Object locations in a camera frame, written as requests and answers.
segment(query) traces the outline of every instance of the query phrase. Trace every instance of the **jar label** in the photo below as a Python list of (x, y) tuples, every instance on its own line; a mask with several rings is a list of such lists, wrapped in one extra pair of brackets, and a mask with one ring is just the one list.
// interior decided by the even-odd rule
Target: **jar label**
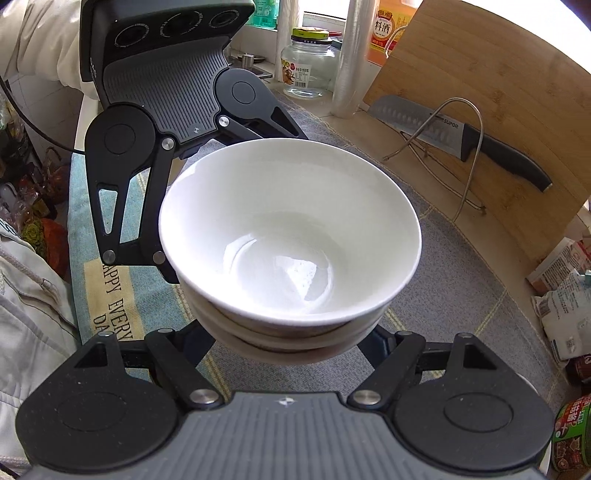
[(589, 466), (587, 418), (591, 396), (566, 404), (560, 410), (552, 437), (552, 463), (559, 472)]
[(283, 69), (283, 83), (300, 88), (308, 88), (312, 65), (293, 63), (281, 59)]

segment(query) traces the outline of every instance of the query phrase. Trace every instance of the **food package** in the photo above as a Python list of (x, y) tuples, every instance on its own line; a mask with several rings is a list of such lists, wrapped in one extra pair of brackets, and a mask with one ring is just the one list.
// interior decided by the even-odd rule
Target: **food package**
[(591, 445), (587, 441), (591, 396), (561, 408), (552, 435), (552, 464), (559, 472), (591, 466)]
[(563, 238), (527, 280), (538, 295), (544, 295), (556, 290), (572, 270), (584, 272), (590, 268), (591, 250), (588, 251), (582, 241)]
[(572, 270), (566, 280), (543, 297), (532, 297), (556, 360), (591, 353), (591, 288)]

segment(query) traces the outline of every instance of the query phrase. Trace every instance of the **camera lens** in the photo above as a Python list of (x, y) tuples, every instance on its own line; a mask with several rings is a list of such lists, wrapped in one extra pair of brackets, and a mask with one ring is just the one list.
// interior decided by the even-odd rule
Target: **camera lens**
[(150, 28), (146, 24), (136, 23), (135, 25), (131, 25), (119, 32), (115, 38), (115, 45), (120, 48), (130, 47), (142, 41), (149, 31)]
[(213, 17), (209, 25), (212, 28), (227, 27), (229, 24), (234, 23), (238, 17), (239, 13), (236, 10), (226, 10)]
[(182, 12), (170, 17), (160, 27), (160, 35), (171, 38), (189, 33), (201, 23), (203, 15), (199, 12)]

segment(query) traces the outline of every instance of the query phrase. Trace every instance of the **black cable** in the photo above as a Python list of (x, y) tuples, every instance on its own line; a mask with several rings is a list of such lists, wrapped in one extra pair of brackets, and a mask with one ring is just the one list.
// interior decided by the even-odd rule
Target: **black cable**
[(34, 124), (33, 122), (31, 122), (27, 116), (22, 112), (22, 110), (20, 109), (20, 107), (17, 105), (14, 97), (12, 96), (11, 91), (8, 89), (8, 86), (6, 85), (6, 82), (4, 81), (4, 79), (0, 76), (0, 87), (2, 87), (2, 90), (4, 91), (4, 94), (6, 95), (6, 97), (8, 98), (8, 101), (12, 104), (12, 107), (17, 111), (18, 116), (22, 118), (22, 120), (33, 129), (33, 131), (35, 133), (37, 133), (37, 135), (39, 135), (41, 138), (44, 138), (45, 140), (47, 140), (49, 143), (55, 145), (56, 147), (62, 148), (64, 150), (67, 150), (68, 152), (72, 152), (72, 153), (78, 153), (80, 155), (84, 155), (84, 152), (82, 150), (77, 150), (75, 148), (70, 148), (67, 147), (65, 145), (62, 145), (61, 143), (59, 143), (56, 140), (53, 140), (51, 137), (49, 137), (48, 135), (46, 135), (45, 133), (43, 133), (41, 130), (39, 130)]
[(12, 470), (10, 470), (10, 468), (8, 468), (3, 463), (0, 463), (0, 471), (4, 472), (7, 475), (10, 475), (14, 479), (17, 479), (20, 477), (20, 475), (18, 473), (13, 472)]

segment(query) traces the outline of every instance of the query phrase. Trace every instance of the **white jacket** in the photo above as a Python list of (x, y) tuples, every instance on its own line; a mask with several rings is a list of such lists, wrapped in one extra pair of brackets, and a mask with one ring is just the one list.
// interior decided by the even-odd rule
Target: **white jacket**
[(59, 80), (98, 99), (82, 82), (79, 60), (80, 0), (12, 0), (0, 12), (0, 75), (17, 72)]
[(27, 468), (22, 402), (79, 346), (70, 287), (0, 220), (0, 462)]

